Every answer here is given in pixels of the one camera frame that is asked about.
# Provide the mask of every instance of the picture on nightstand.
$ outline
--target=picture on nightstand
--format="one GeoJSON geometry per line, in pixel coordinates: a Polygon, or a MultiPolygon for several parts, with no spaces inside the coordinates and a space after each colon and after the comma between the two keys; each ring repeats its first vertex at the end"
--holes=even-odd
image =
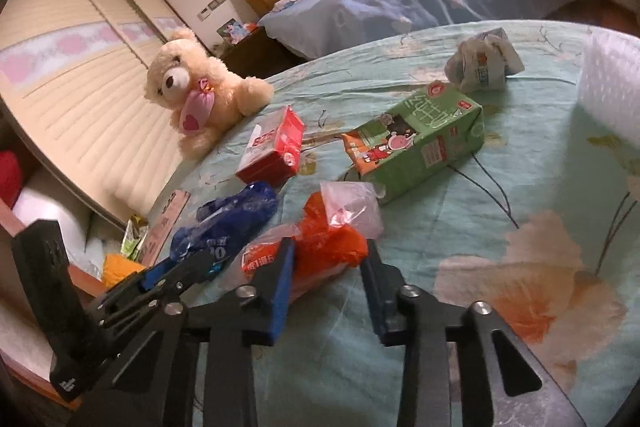
{"type": "Polygon", "coordinates": [[[222,37],[223,41],[228,42],[228,44],[235,45],[257,27],[258,26],[255,23],[242,24],[235,19],[229,19],[217,29],[217,32],[218,35],[222,37]]]}

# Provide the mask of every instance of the pink pouch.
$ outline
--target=pink pouch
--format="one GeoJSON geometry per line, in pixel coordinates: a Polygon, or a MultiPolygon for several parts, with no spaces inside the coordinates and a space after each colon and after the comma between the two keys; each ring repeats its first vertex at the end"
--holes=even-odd
{"type": "Polygon", "coordinates": [[[213,88],[209,86],[206,78],[201,78],[198,82],[198,89],[193,89],[189,93],[180,113],[180,132],[182,134],[195,134],[203,130],[211,114],[214,99],[213,88]]]}

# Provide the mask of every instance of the pink heart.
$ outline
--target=pink heart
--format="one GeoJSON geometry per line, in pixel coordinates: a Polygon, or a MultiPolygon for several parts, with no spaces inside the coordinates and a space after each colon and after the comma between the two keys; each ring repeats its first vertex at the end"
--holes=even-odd
{"type": "Polygon", "coordinates": [[[200,126],[198,125],[198,120],[196,120],[192,114],[188,114],[184,118],[182,127],[184,127],[185,131],[197,131],[200,128],[200,126]]]}

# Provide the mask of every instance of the red cushion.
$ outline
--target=red cushion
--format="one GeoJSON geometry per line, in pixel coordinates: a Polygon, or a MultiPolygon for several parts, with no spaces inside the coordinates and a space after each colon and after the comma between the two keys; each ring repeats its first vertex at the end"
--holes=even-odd
{"type": "Polygon", "coordinates": [[[22,189],[22,169],[12,151],[0,151],[0,200],[13,208],[22,189]]]}

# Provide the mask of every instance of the teddy bear's ear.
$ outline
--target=teddy bear's ear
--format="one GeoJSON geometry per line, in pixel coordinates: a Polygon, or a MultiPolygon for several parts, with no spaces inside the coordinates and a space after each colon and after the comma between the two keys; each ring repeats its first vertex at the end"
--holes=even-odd
{"type": "Polygon", "coordinates": [[[171,33],[169,37],[170,41],[177,41],[178,39],[191,39],[196,40],[196,34],[188,28],[178,28],[171,33]]]}

